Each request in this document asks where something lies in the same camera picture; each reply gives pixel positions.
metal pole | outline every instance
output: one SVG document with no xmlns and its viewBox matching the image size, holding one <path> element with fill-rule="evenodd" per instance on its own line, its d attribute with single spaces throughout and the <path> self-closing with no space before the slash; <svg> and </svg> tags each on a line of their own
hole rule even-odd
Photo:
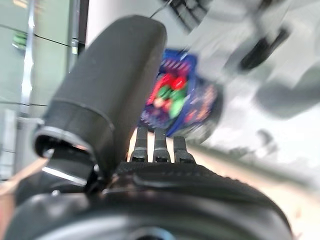
<svg viewBox="0 0 320 240">
<path fill-rule="evenodd" d="M 36 0 L 29 0 L 28 5 L 28 28 L 27 39 L 24 56 L 23 79 L 21 83 L 21 99 L 20 99 L 20 117 L 29 116 L 30 99 L 32 94 L 32 76 L 33 76 L 33 46 L 34 46 L 34 30 L 35 30 L 35 8 Z"/>
</svg>

red item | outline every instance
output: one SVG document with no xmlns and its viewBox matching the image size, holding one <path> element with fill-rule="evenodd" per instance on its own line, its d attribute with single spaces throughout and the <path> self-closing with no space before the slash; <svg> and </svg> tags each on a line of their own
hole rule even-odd
<svg viewBox="0 0 320 240">
<path fill-rule="evenodd" d="M 170 107 L 171 107 L 171 105 L 172 105 L 172 99 L 167 99 L 167 100 L 165 100 L 165 102 L 164 102 L 164 104 L 163 104 L 163 110 L 164 111 L 166 111 L 167 113 L 169 112 L 169 110 L 170 110 Z"/>
<path fill-rule="evenodd" d="M 162 78 L 161 81 L 164 85 L 171 85 L 171 83 L 175 80 L 175 76 L 171 73 L 166 73 Z"/>
<path fill-rule="evenodd" d="M 151 105 L 156 97 L 157 97 L 157 93 L 159 92 L 159 90 L 164 86 L 164 85 L 171 85 L 171 83 L 175 80 L 175 77 L 171 74 L 171 73 L 166 73 L 162 78 L 160 78 L 153 90 L 152 90 L 152 93 L 150 94 L 149 96 L 149 99 L 148 101 L 146 102 L 147 105 Z"/>
<path fill-rule="evenodd" d="M 157 97 L 157 93 L 159 92 L 159 90 L 164 86 L 165 84 L 163 83 L 163 81 L 160 79 L 159 81 L 156 82 L 152 93 L 149 96 L 148 101 L 146 102 L 147 105 L 151 105 L 154 103 L 154 100 Z"/>
<path fill-rule="evenodd" d="M 185 76 L 177 77 L 170 85 L 173 90 L 183 89 L 187 84 L 187 78 Z"/>
</svg>

black rubber grip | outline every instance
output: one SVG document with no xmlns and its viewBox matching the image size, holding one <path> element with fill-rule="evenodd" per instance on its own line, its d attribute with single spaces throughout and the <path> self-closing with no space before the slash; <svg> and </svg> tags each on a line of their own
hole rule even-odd
<svg viewBox="0 0 320 240">
<path fill-rule="evenodd" d="M 81 145 L 108 175 L 126 157 L 166 40 L 165 27 L 142 16 L 104 30 L 53 97 L 34 135 L 37 154 L 43 156 L 52 139 Z"/>
</svg>

gray surface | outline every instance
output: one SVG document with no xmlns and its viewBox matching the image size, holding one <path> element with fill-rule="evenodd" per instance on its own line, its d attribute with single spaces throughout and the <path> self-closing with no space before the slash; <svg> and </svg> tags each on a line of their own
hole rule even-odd
<svg viewBox="0 0 320 240">
<path fill-rule="evenodd" d="M 250 72 L 236 68 L 255 42 L 249 22 L 207 19 L 191 34 L 192 49 L 200 53 L 198 71 L 218 79 L 226 93 L 220 124 L 204 147 L 245 150 L 240 161 L 320 187 L 319 12 L 319 1 L 292 5 L 283 21 L 289 39 Z M 213 33 L 205 31 L 210 25 Z M 273 137 L 272 151 L 260 130 Z"/>
</svg>

cable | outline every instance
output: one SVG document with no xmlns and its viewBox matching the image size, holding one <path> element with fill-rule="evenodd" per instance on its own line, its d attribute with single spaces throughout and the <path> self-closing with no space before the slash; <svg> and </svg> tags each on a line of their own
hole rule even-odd
<svg viewBox="0 0 320 240">
<path fill-rule="evenodd" d="M 6 26 L 6 25 L 3 25 L 3 24 L 0 24 L 0 28 L 12 30 L 12 31 L 19 32 L 19 33 L 24 33 L 24 31 L 21 31 L 21 30 L 19 30 L 19 29 L 14 28 L 14 27 Z M 55 44 L 60 44 L 60 45 L 62 45 L 62 46 L 71 47 L 71 46 L 68 45 L 68 44 L 64 44 L 64 43 L 59 42 L 59 41 L 51 40 L 51 39 L 49 39 L 49 38 L 40 36 L 40 35 L 35 34 L 35 33 L 34 33 L 33 35 L 34 35 L 35 37 L 37 37 L 37 38 L 40 38 L 40 39 L 43 39 L 43 40 L 47 40 L 47 41 L 52 42 L 52 43 L 55 43 Z"/>
<path fill-rule="evenodd" d="M 21 102 L 14 102 L 14 101 L 0 101 L 0 104 L 8 104 L 8 105 L 23 105 L 23 106 L 36 106 L 36 107 L 47 107 L 48 105 L 44 105 L 44 104 L 25 104 L 25 103 L 21 103 Z"/>
<path fill-rule="evenodd" d="M 40 36 L 40 35 L 35 34 L 35 33 L 34 33 L 33 35 L 34 35 L 35 37 L 37 37 L 37 38 L 40 38 L 40 39 L 43 39 L 43 40 L 47 40 L 47 41 L 52 42 L 52 43 L 60 44 L 60 45 L 62 45 L 62 46 L 66 46 L 66 47 L 71 47 L 71 46 L 68 45 L 68 44 L 64 44 L 64 43 L 59 42 L 59 41 L 51 40 L 51 39 L 49 39 L 49 38 Z"/>
<path fill-rule="evenodd" d="M 152 19 L 156 14 L 158 14 L 159 12 L 161 12 L 163 9 L 165 9 L 168 5 L 170 5 L 174 0 L 170 0 L 168 2 L 166 2 L 165 4 L 163 4 L 161 7 L 159 7 L 151 16 L 150 19 Z"/>
</svg>

